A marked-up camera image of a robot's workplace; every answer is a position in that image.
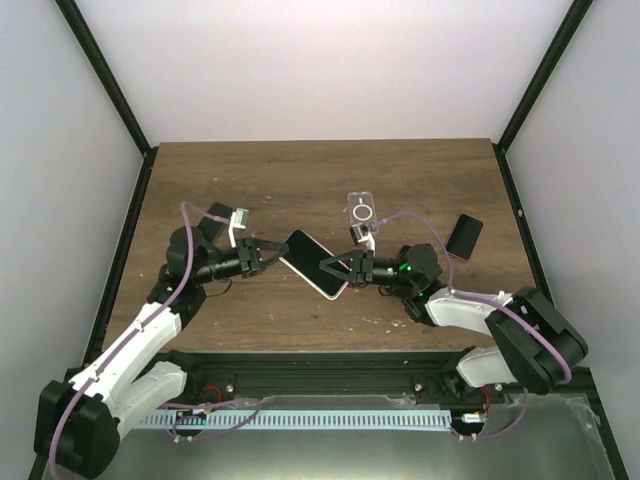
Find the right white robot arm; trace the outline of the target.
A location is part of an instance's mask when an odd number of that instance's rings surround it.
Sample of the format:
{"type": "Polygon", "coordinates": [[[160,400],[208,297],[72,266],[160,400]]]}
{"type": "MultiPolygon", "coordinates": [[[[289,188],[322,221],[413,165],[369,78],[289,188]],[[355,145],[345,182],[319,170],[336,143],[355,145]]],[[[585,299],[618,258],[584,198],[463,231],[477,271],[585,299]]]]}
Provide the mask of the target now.
{"type": "Polygon", "coordinates": [[[458,403],[490,384],[518,383],[546,395],[570,382],[588,354],[586,340],[539,290],[480,294],[455,289],[440,281],[442,268],[429,244],[405,246],[394,258],[353,250],[319,267],[350,286],[375,285],[381,294],[400,299],[417,323],[492,338],[492,347],[466,351],[445,376],[445,393],[458,403]]]}

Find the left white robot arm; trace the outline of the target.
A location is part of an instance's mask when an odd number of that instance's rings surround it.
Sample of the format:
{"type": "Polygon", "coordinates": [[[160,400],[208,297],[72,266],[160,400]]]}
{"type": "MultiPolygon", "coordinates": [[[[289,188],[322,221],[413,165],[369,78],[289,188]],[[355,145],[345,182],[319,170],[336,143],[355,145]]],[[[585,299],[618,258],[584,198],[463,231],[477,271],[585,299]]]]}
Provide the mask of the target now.
{"type": "Polygon", "coordinates": [[[170,360],[153,359],[195,317],[205,284],[261,274],[284,256],[284,243],[241,238],[220,250],[219,232],[194,226],[175,230],[157,283],[125,331],[92,363],[66,382],[41,392],[34,449],[51,475],[66,469],[86,479],[101,475],[124,438],[163,404],[196,402],[203,377],[170,360]]]}

